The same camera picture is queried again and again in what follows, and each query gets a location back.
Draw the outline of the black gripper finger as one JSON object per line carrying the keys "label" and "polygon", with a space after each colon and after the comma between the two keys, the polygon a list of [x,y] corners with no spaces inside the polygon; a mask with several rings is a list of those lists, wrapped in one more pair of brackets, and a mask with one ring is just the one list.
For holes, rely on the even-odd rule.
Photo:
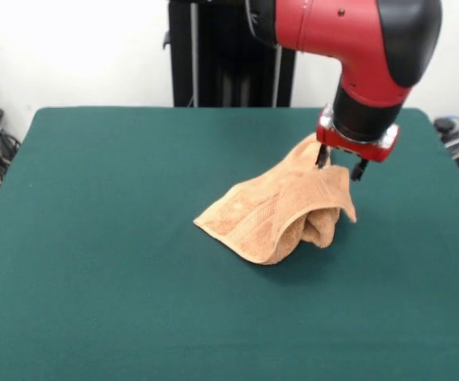
{"label": "black gripper finger", "polygon": [[354,182],[361,181],[363,174],[368,166],[368,161],[365,159],[361,159],[353,168],[351,172],[351,180]]}
{"label": "black gripper finger", "polygon": [[330,158],[330,149],[325,144],[322,144],[320,146],[320,149],[319,149],[319,152],[318,152],[318,156],[317,156],[317,159],[316,159],[316,162],[315,162],[317,168],[319,168],[319,169],[324,168],[326,166],[329,158]]}

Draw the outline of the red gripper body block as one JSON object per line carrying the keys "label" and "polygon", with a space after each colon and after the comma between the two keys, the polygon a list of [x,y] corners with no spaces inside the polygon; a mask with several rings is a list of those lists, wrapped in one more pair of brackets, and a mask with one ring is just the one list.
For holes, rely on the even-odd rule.
{"label": "red gripper body block", "polygon": [[335,129],[334,111],[331,104],[326,104],[318,119],[316,137],[328,148],[340,149],[360,158],[376,163],[383,163],[392,153],[399,140],[399,126],[391,125],[375,142],[362,143],[344,137]]}

